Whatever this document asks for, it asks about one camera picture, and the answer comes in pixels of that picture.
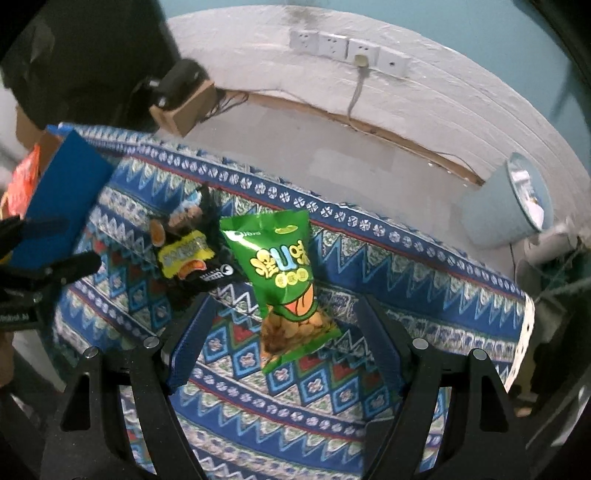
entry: blue patterned fabric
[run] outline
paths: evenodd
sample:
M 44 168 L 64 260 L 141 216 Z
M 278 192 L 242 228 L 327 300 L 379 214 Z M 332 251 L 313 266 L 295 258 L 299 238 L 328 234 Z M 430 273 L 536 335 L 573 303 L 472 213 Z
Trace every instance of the blue patterned fabric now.
M 343 336 L 264 375 L 251 286 L 212 293 L 219 302 L 213 327 L 189 383 L 172 402 L 195 454 L 215 478 L 362 475 L 364 425 L 392 414 L 399 399 L 385 388 L 357 327 L 359 293 L 374 294 L 393 321 L 440 349 L 484 349 L 507 379 L 525 294 L 464 252 L 202 150 L 137 132 L 76 129 L 121 161 L 77 246 L 100 253 L 102 268 L 72 285 L 56 311 L 54 350 L 70 363 L 89 345 L 132 348 L 174 319 L 150 245 L 149 215 L 171 212 L 203 182 L 224 216 L 286 208 L 310 213 L 319 304 Z M 153 470 L 129 389 L 122 403 L 136 460 Z M 433 466 L 448 405 L 449 392 L 441 390 L 422 469 Z

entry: trash can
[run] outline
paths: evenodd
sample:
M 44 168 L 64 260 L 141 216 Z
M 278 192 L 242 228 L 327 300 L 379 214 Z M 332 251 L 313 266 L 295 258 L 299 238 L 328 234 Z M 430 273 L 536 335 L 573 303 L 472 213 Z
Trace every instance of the trash can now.
M 538 226 L 519 196 L 511 173 L 526 171 L 535 199 L 542 207 L 544 220 Z M 513 153 L 496 169 L 477 191 L 467 193 L 461 201 L 461 222 L 470 240 L 483 248 L 494 248 L 522 240 L 552 227 L 554 209 L 548 187 L 533 163 Z

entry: orange package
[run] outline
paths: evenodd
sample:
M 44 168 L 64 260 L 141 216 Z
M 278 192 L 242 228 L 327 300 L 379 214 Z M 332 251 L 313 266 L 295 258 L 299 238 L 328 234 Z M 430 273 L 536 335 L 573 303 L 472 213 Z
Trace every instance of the orange package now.
M 41 148 L 35 145 L 33 151 L 19 163 L 12 174 L 12 181 L 8 185 L 2 202 L 9 216 L 25 216 L 27 207 L 33 198 L 33 193 L 39 182 L 39 156 Z

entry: silver bolt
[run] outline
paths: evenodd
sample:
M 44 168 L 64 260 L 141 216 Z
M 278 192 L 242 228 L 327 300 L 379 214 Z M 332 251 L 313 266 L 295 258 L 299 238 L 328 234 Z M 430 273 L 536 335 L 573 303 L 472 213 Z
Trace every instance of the silver bolt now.
M 472 352 L 472 354 L 474 355 L 474 357 L 477 360 L 486 360 L 487 354 L 484 350 L 480 349 L 480 348 L 476 348 L 474 349 L 474 351 Z
M 158 337 L 148 337 L 144 340 L 144 347 L 146 348 L 156 348 L 160 344 L 160 340 Z
M 413 347 L 417 350 L 426 350 L 429 347 L 429 342 L 427 342 L 424 338 L 415 338 L 413 340 Z
M 84 356 L 86 358 L 94 358 L 99 354 L 99 349 L 95 346 L 88 347 L 84 350 Z

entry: power outlet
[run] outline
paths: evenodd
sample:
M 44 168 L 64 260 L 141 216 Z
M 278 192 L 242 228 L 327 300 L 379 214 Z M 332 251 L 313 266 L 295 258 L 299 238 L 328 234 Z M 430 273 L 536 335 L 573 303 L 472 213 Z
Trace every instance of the power outlet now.
M 344 35 L 318 33 L 318 55 L 334 60 L 346 61 L 349 39 Z
M 357 40 L 351 38 L 349 40 L 349 48 L 347 50 L 347 61 L 355 63 L 356 55 L 364 55 L 368 59 L 368 66 L 375 67 L 378 61 L 379 45 L 365 40 Z
M 290 30 L 290 48 L 300 53 L 318 53 L 318 32 L 313 30 Z
M 379 49 L 376 69 L 380 72 L 394 77 L 406 77 L 410 57 L 391 48 L 381 47 Z

